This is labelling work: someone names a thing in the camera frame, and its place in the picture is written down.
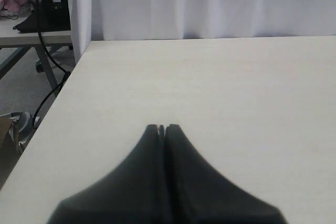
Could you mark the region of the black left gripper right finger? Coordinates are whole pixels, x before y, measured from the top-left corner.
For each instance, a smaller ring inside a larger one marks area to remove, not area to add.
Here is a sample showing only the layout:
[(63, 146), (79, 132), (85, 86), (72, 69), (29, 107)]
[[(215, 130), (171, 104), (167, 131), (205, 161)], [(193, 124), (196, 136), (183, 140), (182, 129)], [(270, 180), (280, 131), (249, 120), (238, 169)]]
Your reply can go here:
[(164, 161), (175, 223), (287, 222), (278, 208), (213, 168), (177, 124), (166, 128)]

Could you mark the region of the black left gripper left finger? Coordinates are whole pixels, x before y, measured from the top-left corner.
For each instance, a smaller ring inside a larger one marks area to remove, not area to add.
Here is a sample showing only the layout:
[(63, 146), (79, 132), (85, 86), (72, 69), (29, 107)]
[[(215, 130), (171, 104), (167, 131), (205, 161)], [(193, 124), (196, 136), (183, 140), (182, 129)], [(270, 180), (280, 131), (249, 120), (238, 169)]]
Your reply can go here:
[(164, 223), (163, 134), (148, 125), (112, 172), (61, 201), (48, 223)]

